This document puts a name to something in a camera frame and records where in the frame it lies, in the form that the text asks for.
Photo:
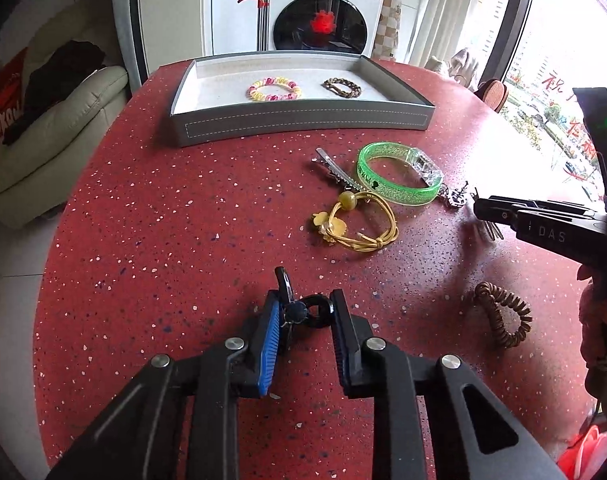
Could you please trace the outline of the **right hand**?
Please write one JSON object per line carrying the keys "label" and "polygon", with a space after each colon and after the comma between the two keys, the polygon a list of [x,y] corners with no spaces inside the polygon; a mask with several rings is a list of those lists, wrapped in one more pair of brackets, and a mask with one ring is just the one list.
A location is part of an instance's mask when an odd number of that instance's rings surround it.
{"label": "right hand", "polygon": [[[588,281],[579,300],[579,321],[582,325],[581,356],[589,370],[597,372],[597,366],[607,356],[603,326],[607,325],[607,298],[597,296],[602,275],[589,266],[581,266],[577,271],[578,281]],[[607,418],[607,389],[599,396],[603,412]]]}

